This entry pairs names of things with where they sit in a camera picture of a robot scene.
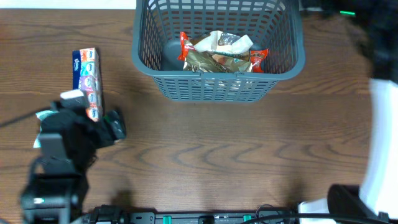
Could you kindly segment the colourful tissue multipack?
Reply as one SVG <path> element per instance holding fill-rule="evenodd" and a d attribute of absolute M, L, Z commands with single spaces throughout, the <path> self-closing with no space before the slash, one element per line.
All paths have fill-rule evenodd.
<path fill-rule="evenodd" d="M 101 84 L 100 58 L 95 48 L 72 52 L 73 89 L 86 93 L 89 107 L 87 115 L 93 121 L 103 116 L 103 92 Z"/>

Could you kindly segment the gold foil bag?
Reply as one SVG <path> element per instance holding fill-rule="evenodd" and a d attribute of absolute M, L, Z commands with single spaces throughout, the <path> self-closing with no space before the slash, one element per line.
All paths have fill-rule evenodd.
<path fill-rule="evenodd" d="M 183 70 L 210 73 L 252 72 L 252 63 L 246 60 L 206 52 L 189 51 Z"/>

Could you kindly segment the beige snack pouch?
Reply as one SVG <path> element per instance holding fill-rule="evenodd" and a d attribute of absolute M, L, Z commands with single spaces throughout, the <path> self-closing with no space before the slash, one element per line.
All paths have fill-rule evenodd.
<path fill-rule="evenodd" d="M 253 42 L 248 35 L 238 36 L 220 30 L 214 30 L 192 39 L 191 43 L 199 52 L 226 52 L 231 54 L 245 53 L 253 46 Z"/>

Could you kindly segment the red spaghetti packet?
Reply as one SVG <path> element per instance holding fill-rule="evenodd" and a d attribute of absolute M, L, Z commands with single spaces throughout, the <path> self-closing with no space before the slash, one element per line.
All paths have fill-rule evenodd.
<path fill-rule="evenodd" d="M 191 43 L 191 40 L 195 38 L 189 38 L 186 33 L 181 32 L 180 33 L 180 45 L 181 45 L 181 54 L 178 56 L 178 59 L 181 61 L 185 61 L 185 57 L 187 56 L 189 51 L 194 51 L 194 52 L 199 52 L 197 51 L 193 44 Z M 231 53 L 226 53 L 226 52 L 206 52 L 208 54 L 218 54 L 218 55 L 224 55 L 227 57 L 232 57 L 232 58 L 238 58 L 242 60 L 246 60 L 252 63 L 252 72 L 254 73 L 262 73 L 262 65 L 261 63 L 263 62 L 264 59 L 266 59 L 268 55 L 268 50 L 253 50 L 250 48 L 247 52 L 242 53 L 242 54 L 231 54 Z"/>

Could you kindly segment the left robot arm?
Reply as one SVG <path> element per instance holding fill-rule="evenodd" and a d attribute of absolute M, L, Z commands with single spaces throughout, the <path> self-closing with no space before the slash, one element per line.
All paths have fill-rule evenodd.
<path fill-rule="evenodd" d="M 71 223 L 80 218 L 89 188 L 86 173 L 97 149 L 126 138 L 119 110 L 93 121 L 86 113 L 89 105 L 84 91 L 63 92 L 51 104 L 54 113 L 40 122 L 41 155 L 30 167 L 20 199 L 24 223 Z"/>

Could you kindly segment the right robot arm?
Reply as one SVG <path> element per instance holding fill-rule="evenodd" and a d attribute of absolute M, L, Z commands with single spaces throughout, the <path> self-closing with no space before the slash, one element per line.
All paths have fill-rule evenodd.
<path fill-rule="evenodd" d="M 301 223 L 397 221 L 397 1 L 301 1 L 303 11 L 346 15 L 366 33 L 358 51 L 372 64 L 372 131 L 368 167 L 359 186 L 334 184 L 326 198 L 298 206 Z"/>

